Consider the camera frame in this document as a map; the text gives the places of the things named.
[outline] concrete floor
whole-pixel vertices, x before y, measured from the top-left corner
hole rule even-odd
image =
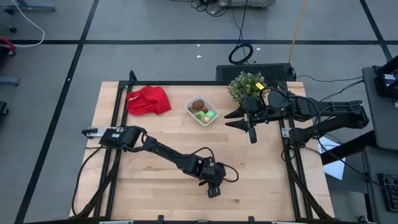
[[[0,75],[18,76],[22,80],[19,87],[0,88],[0,100],[8,102],[11,111],[2,121],[0,132],[1,223],[15,220],[70,72],[86,19],[97,0],[53,2],[56,12],[27,12],[26,15],[43,28],[46,40],[57,41],[19,49],[0,71]],[[398,24],[389,16],[396,13],[398,2],[366,0],[366,3],[383,38],[398,40]],[[303,1],[278,0],[275,7],[264,11],[248,9],[244,38],[291,40],[302,4]],[[242,9],[235,10],[239,21],[242,14]],[[38,40],[41,37],[40,32],[19,13],[1,13],[0,21],[18,28],[16,34],[0,29],[0,34],[11,40]],[[73,188],[86,144],[80,131],[91,124],[101,82],[125,80],[131,69],[139,80],[214,80],[215,67],[229,64],[228,55],[234,45],[221,41],[198,47],[197,43],[233,40],[238,35],[231,11],[223,17],[213,18],[196,12],[189,3],[183,2],[99,0],[87,40],[186,41],[184,44],[129,42],[128,45],[84,45],[25,222],[69,216]],[[386,62],[380,45],[346,45],[345,40],[377,40],[359,0],[309,0],[298,40],[335,40],[325,42],[327,45],[310,42],[296,45],[292,65],[298,75],[324,80],[352,78],[360,76],[363,67]],[[290,45],[278,41],[273,43],[254,45],[260,50],[255,50],[250,62],[287,62]],[[393,56],[398,54],[398,46],[389,45],[388,49]],[[304,82],[307,95],[318,100],[350,83],[299,80]],[[333,98],[336,101],[353,99],[363,100],[369,112],[363,84]],[[333,135],[344,142],[370,129],[371,125],[362,130],[341,129]],[[360,156],[349,160],[361,167]],[[346,175],[345,179],[355,178],[351,178],[354,174],[347,170]],[[358,210],[354,203],[346,203],[346,199],[353,198],[357,204],[363,203],[363,194],[358,196],[347,189],[360,192],[366,189],[358,190],[352,181],[346,181],[344,187],[333,179],[328,182],[338,218],[355,221],[357,216],[364,215],[364,207]]]

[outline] plastic container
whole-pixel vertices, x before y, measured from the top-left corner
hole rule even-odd
[[[207,108],[209,111],[214,111],[215,116],[212,120],[210,120],[209,123],[202,123],[194,114],[191,113],[191,111],[188,110],[188,107],[192,106],[192,103],[196,100],[203,100],[203,102],[205,103],[205,108]],[[211,124],[220,114],[220,112],[218,111],[218,109],[212,105],[210,103],[210,101],[208,101],[203,95],[197,95],[194,96],[190,101],[188,101],[188,103],[185,104],[185,110],[192,116],[193,119],[195,119],[196,121],[198,121],[199,124],[201,124],[202,126],[208,126],[209,124]]]

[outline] wooden tabletop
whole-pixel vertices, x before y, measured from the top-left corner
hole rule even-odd
[[[93,118],[93,126],[107,127],[111,123],[117,82],[103,82]],[[189,154],[200,147],[212,148],[217,161],[224,162],[239,172],[235,183],[223,182],[221,195],[208,198],[207,185],[178,170],[175,164],[148,152],[123,153],[114,198],[112,219],[156,220],[294,220],[286,164],[280,158],[282,141],[278,122],[256,126],[256,144],[250,144],[244,131],[224,125],[231,121],[223,118],[238,107],[226,86],[162,86],[172,107],[161,115],[128,115],[127,125],[146,128],[148,134],[159,142]],[[303,83],[288,83],[289,90],[305,96]],[[142,86],[133,86],[133,91]],[[209,126],[200,126],[184,109],[195,95],[204,95],[220,111],[220,116]],[[311,125],[296,122],[298,127]],[[88,140],[88,147],[98,145],[99,138]],[[307,144],[318,149],[315,141]],[[87,149],[85,158],[92,149]],[[207,152],[200,156],[209,156]],[[75,206],[81,211],[98,188],[104,151],[99,152],[84,168]],[[330,195],[323,172],[320,155],[302,149],[302,160],[309,191],[329,215],[333,216]],[[234,172],[227,170],[227,178],[234,179]],[[305,217],[302,194],[297,188],[301,216]],[[104,195],[101,214],[104,214],[108,193]]]

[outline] potted plant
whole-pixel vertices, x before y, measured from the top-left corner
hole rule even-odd
[[[260,89],[256,86],[257,83],[266,86],[264,83],[264,77],[258,73],[253,75],[251,73],[241,72],[227,87],[229,94],[232,96],[234,101],[237,101],[240,105],[243,103],[243,95],[248,93],[257,99],[265,97],[267,91],[262,92],[262,96],[259,95]]]

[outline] red towel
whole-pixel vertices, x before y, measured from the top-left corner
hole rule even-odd
[[[171,110],[169,99],[162,87],[145,86],[141,90],[127,94],[127,110],[133,115]]]

